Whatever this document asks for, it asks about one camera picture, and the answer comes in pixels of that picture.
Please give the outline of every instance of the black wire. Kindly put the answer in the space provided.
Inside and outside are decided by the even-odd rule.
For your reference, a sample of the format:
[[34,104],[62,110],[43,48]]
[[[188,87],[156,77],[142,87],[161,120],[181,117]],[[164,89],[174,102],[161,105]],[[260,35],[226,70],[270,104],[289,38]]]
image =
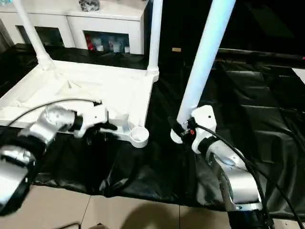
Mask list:
[[209,132],[210,134],[214,135],[216,138],[218,138],[219,140],[223,141],[228,147],[230,147],[240,158],[241,160],[248,166],[250,167],[251,169],[254,168],[256,171],[258,171],[260,174],[262,174],[267,180],[268,182],[270,182],[272,185],[274,185],[277,190],[280,192],[280,194],[282,195],[282,197],[285,199],[285,201],[287,202],[289,208],[291,209],[293,215],[294,215],[294,218],[295,220],[297,221],[297,223],[299,224],[299,227],[301,229],[305,229],[303,224],[302,224],[302,221],[301,219],[299,218],[298,214],[296,213],[294,207],[292,206],[289,198],[287,197],[287,195],[285,194],[285,192],[282,190],[282,188],[276,183],[274,182],[263,170],[261,170],[256,164],[254,164],[253,162],[249,161],[247,158],[245,158],[237,149],[234,148],[234,146],[232,146],[227,140],[225,140],[223,137],[221,137],[219,134],[215,133],[214,131],[204,127],[204,126],[201,126],[201,125],[198,125],[196,124],[196,127],[200,128],[200,129],[203,129],[207,132]]
[[96,103],[97,101],[95,100],[91,100],[91,99],[60,99],[60,100],[55,100],[55,101],[52,101],[52,102],[49,102],[49,103],[45,103],[45,104],[41,104],[41,105],[38,105],[36,107],[33,107],[31,108],[30,110],[22,113],[21,115],[19,115],[18,117],[16,117],[15,119],[13,119],[12,121],[10,121],[4,128],[3,130],[1,131],[0,133],[0,138],[2,137],[3,133],[6,132],[10,126],[15,123],[18,119],[24,117],[25,115],[27,115],[28,113],[32,112],[32,111],[35,111],[39,108],[42,108],[44,106],[49,106],[49,105],[52,105],[52,104],[56,104],[56,103],[61,103],[61,102],[68,102],[68,101],[83,101],[83,102],[91,102],[91,103]]
[[70,228],[72,226],[78,226],[78,229],[81,229],[81,224],[80,223],[70,223],[68,225],[61,226],[60,228],[56,228],[56,229],[66,229],[66,228]]
[[[262,185],[260,183],[260,180],[258,178],[258,175],[256,173],[256,171],[254,171],[253,167],[252,166],[249,166],[249,164],[247,164],[245,161],[243,161],[246,165],[247,165],[247,168],[249,170],[249,172],[252,174],[256,184],[257,184],[257,188],[258,188],[258,192],[259,192],[259,195],[261,197],[261,200],[262,200],[262,204],[263,204],[263,208],[264,208],[264,213],[266,214],[266,218],[267,219],[271,219],[270,217],[270,214],[269,214],[269,211],[268,211],[268,208],[267,208],[267,200],[265,198],[265,194],[264,194],[264,191],[263,191],[263,188],[262,188]],[[274,223],[272,222],[272,225],[270,226],[271,229],[274,229],[275,226],[274,226]]]

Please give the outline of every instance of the white plastic frame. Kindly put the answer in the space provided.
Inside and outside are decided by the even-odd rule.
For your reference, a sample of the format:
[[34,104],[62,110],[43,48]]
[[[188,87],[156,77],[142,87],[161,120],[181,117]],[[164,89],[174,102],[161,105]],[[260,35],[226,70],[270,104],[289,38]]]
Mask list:
[[[67,98],[61,94],[61,91],[70,93],[75,88],[78,90],[77,87],[80,85],[80,89],[82,89],[83,85],[91,84],[94,87],[93,90],[99,93],[99,88],[94,85],[99,84],[100,86],[104,85],[104,89],[110,89],[104,97],[90,97],[91,95],[88,95],[90,89],[84,90],[81,95],[77,93],[74,98],[90,97],[91,99],[106,101],[111,111],[110,118],[127,115],[128,121],[134,126],[145,125],[152,85],[159,77],[158,52],[156,50],[159,50],[163,0],[154,0],[153,3],[150,50],[154,54],[150,55],[150,68],[148,70],[53,61],[46,53],[21,0],[13,0],[13,3],[35,49],[39,64],[0,99],[0,124],[6,125],[9,120],[35,105],[59,97]],[[74,103],[74,105],[73,108],[80,112],[86,109],[85,104]],[[24,117],[15,126],[24,127],[35,121],[38,114],[39,112],[36,112]]]

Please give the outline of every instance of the glass cabinet door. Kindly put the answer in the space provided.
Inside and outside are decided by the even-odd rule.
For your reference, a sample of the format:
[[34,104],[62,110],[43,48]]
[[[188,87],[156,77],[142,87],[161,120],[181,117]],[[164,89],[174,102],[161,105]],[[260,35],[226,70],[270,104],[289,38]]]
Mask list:
[[84,31],[89,50],[105,52],[130,52],[129,36],[124,33]]
[[[16,26],[24,40],[24,43],[30,44],[29,37],[22,25]],[[43,45],[64,47],[61,33],[58,28],[35,26],[35,29],[43,43]]]

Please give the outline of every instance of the black tarp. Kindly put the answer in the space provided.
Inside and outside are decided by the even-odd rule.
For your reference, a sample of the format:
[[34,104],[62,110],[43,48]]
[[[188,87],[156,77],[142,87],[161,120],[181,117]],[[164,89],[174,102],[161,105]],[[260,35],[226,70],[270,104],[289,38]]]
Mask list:
[[[145,69],[140,55],[48,48],[55,60]],[[58,134],[46,153],[36,185],[90,195],[126,196],[223,210],[218,182],[200,156],[170,139],[168,116],[176,117],[191,66],[175,54],[162,58],[152,89],[148,145],[136,149],[103,135],[74,139]],[[0,94],[36,66],[32,49],[17,45],[0,55]],[[217,133],[283,187],[305,219],[305,85],[288,68],[215,63],[200,106],[213,107]],[[16,134],[11,128],[4,137]],[[272,216],[292,218],[278,191],[261,177]]]

